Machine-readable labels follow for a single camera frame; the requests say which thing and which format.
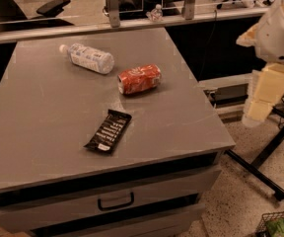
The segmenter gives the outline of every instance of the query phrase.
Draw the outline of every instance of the black snack bar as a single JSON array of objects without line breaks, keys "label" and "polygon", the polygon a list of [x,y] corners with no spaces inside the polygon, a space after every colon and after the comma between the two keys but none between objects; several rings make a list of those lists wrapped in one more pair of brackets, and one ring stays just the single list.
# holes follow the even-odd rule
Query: black snack bar
[{"label": "black snack bar", "polygon": [[86,148],[104,153],[111,153],[131,121],[132,116],[115,110],[108,110],[108,115],[96,131]]}]

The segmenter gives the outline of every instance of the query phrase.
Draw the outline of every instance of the red soda can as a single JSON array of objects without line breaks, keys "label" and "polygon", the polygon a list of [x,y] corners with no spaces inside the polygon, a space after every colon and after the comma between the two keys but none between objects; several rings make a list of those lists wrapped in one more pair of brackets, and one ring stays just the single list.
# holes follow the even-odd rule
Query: red soda can
[{"label": "red soda can", "polygon": [[160,85],[161,78],[161,70],[155,64],[134,67],[118,75],[118,88],[123,95],[142,92]]}]

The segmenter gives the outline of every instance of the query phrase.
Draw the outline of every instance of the metal stand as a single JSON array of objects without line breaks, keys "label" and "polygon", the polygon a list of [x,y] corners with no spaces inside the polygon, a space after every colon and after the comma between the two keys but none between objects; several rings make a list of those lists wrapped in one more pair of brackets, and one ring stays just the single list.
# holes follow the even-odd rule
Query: metal stand
[{"label": "metal stand", "polygon": [[[274,109],[274,112],[284,118],[284,113],[276,109]],[[284,199],[284,190],[280,188],[277,184],[272,182],[270,179],[268,179],[266,176],[264,176],[262,173],[260,173],[257,169],[261,166],[262,163],[265,162],[265,160],[272,154],[272,152],[281,144],[283,140],[284,140],[284,126],[277,133],[277,135],[268,143],[268,145],[258,154],[258,156],[252,161],[251,164],[245,161],[243,158],[241,158],[232,150],[227,150],[225,152],[232,159],[234,159],[244,168],[246,168],[250,173],[255,175],[267,186],[269,186],[272,190],[274,190],[275,191],[274,196],[278,200]]]}]

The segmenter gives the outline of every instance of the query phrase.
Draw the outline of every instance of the white bottle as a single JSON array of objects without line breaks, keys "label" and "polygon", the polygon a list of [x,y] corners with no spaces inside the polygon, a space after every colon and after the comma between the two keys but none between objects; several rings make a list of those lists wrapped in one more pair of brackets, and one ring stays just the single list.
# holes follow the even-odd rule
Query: white bottle
[{"label": "white bottle", "polygon": [[68,55],[72,63],[101,74],[110,73],[114,66],[114,59],[110,53],[80,43],[74,43],[70,47],[62,44],[59,49]]},{"label": "white bottle", "polygon": [[163,18],[162,5],[157,4],[151,12],[146,14],[146,16],[153,22],[161,21]]}]

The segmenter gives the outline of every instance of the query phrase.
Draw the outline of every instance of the black drawer handle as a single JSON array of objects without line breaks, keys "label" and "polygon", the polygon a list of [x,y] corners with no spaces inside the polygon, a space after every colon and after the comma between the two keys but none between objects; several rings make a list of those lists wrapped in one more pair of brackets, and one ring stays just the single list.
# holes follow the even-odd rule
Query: black drawer handle
[{"label": "black drawer handle", "polygon": [[120,208],[131,206],[134,203],[134,193],[133,192],[130,193],[130,198],[131,198],[130,202],[126,202],[126,203],[123,203],[123,204],[110,206],[110,207],[102,207],[102,200],[99,198],[99,200],[98,200],[99,210],[108,211],[108,210],[120,209]]}]

